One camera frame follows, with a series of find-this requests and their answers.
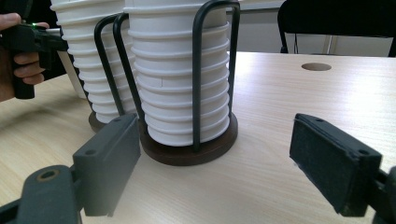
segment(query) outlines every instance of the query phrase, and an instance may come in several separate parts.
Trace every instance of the table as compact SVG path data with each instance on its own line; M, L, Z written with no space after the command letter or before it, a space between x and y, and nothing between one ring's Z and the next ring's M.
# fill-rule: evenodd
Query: table
M304 63L326 63L308 71ZM114 217L83 223L371 223L346 218L289 157L293 118L326 119L396 164L396 59L238 52L234 146L215 161L174 167L142 150ZM72 154L94 132L91 109L66 76L36 87L36 98L0 104L0 205L20 197L24 179Z

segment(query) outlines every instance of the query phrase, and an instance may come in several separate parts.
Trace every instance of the black handle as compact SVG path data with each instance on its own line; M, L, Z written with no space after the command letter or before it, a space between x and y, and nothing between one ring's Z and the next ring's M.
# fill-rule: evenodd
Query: black handle
M15 69L22 67L23 65L17 64L14 62L14 56L20 53L20 51L14 51L12 50L10 52L10 57L12 61L12 71L15 71ZM15 92L15 98L21 99L21 100L28 100L28 99L33 99L35 98L35 86L26 84L23 82L22 78L20 77L15 77L13 78L13 86L14 86L14 92Z

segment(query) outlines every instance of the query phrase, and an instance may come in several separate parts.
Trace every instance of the black metal rod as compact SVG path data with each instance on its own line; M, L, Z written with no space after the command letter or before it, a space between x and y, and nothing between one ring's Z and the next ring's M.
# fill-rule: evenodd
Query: black metal rod
M198 152L201 146L201 54L202 31L206 15L215 9L231 7L233 9L233 22L230 42L230 75L228 81L230 89L230 117L233 105L233 82L236 62L237 38L240 18L240 5L236 0L211 0L203 4L195 15L192 26L192 132L193 151Z
M126 53L126 49L122 40L121 26L122 23L128 19L129 19L129 14L121 13L114 20L113 35L114 35L114 40L116 41L117 50L119 51L122 67L124 69L132 97L134 98L134 105L136 106L137 114L139 115L140 122L143 123L145 129L147 130L148 125L145 121L145 112L142 109L142 101L140 100L139 97L139 92L136 87L136 82L134 81L134 73L132 72L132 68L128 59L128 54Z
M110 23L114 22L114 20L120 15L115 14L111 16L107 16L103 19L101 19L95 26L94 30L94 39L95 39L95 44L98 49L99 57L102 62L103 68L106 73L107 77L107 82L108 85L110 86L111 93L114 98L114 102L116 103L117 110L119 111L120 116L125 115L125 110L122 106L122 101L120 98L119 90L117 88L116 81L114 80L113 73L111 72L111 67L110 63L108 62L108 58L106 55L106 50L105 46L102 41L102 30Z

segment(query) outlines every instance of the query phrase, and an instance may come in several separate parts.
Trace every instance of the finger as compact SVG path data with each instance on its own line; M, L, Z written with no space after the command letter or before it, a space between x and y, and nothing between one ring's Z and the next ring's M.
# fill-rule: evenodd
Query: finger
M21 23L21 16L18 13L0 15L0 31Z
M44 81L43 74L36 74L30 77L24 77L23 82L30 85L36 85Z
M36 25L36 26L45 27L45 28L47 28L47 29L50 28L49 24L46 23L46 22L38 22L38 23L36 23L35 25Z
M27 64L38 62L37 52L20 53L14 56L14 62L17 64Z
M41 68L38 62L26 64L24 67L19 67L14 70L14 75L17 77L30 77L35 74L40 74L44 71L44 68Z

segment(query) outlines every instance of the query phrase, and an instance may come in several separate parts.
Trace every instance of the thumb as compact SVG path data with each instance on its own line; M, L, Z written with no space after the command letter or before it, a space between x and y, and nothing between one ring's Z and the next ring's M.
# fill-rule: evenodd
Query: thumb
M0 31L21 23L21 16L18 13L0 15Z

